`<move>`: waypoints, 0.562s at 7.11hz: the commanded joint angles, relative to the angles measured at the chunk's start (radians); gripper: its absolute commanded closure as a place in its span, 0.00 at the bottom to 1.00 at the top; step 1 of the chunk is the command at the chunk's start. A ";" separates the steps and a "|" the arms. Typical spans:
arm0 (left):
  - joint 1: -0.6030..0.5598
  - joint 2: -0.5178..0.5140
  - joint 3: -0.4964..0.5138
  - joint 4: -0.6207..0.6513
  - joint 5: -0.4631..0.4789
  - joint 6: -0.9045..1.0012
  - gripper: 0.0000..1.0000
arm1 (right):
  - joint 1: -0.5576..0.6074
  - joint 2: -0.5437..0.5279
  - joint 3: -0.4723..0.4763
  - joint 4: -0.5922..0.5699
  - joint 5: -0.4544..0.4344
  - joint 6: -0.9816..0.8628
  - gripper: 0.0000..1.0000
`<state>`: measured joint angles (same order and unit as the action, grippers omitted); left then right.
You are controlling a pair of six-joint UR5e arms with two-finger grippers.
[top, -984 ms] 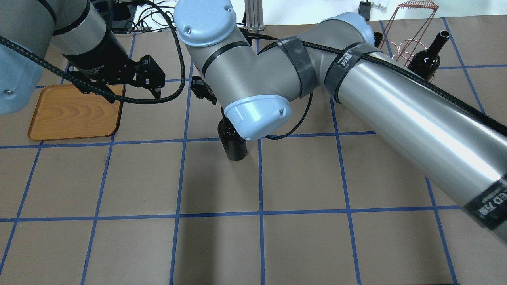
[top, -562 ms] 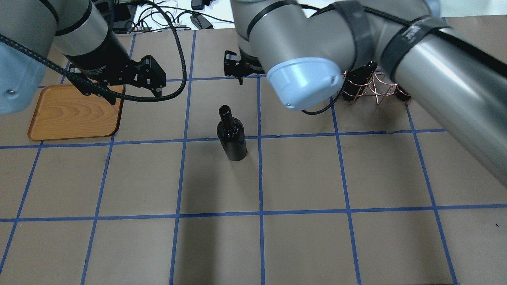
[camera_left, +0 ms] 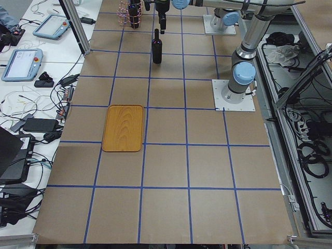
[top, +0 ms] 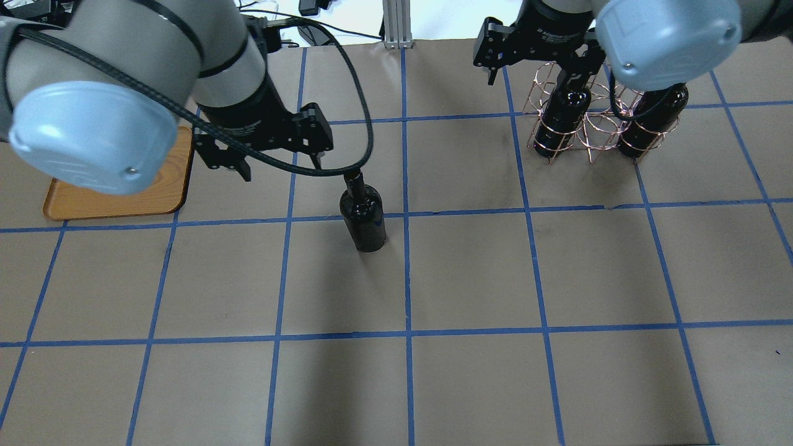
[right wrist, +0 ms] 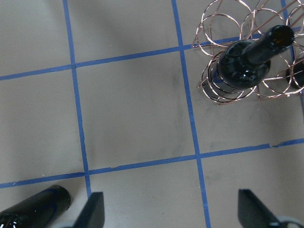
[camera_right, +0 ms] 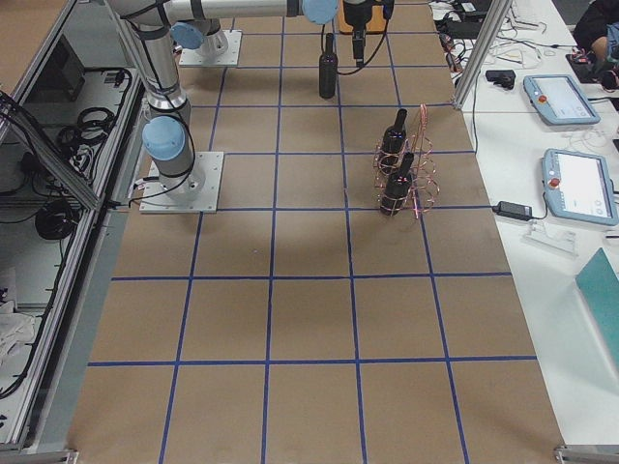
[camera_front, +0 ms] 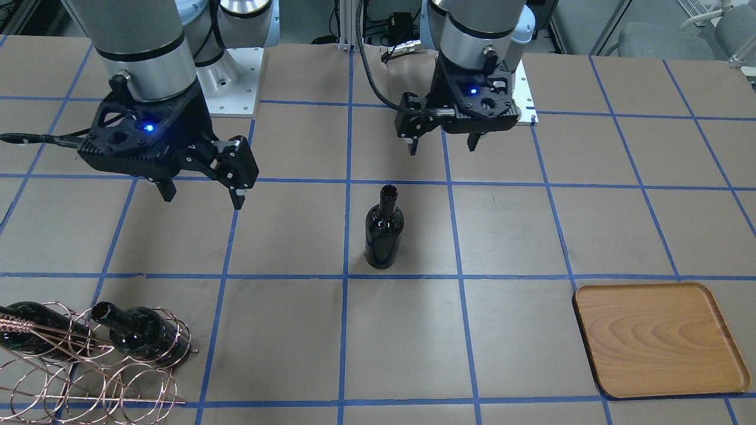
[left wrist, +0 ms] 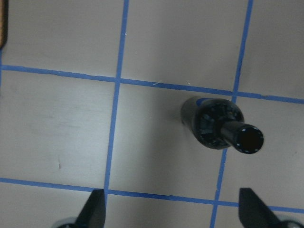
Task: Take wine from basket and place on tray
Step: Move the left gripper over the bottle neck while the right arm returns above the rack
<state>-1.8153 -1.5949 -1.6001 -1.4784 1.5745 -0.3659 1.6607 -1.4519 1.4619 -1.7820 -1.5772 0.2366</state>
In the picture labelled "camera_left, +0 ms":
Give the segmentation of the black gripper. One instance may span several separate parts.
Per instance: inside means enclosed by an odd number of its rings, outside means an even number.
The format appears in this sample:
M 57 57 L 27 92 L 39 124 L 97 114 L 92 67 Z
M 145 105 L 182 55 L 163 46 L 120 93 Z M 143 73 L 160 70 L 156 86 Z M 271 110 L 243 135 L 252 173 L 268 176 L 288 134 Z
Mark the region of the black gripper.
M 164 34 L 167 27 L 166 13 L 170 9 L 170 0 L 155 0 L 155 8 L 159 14 L 160 34 Z

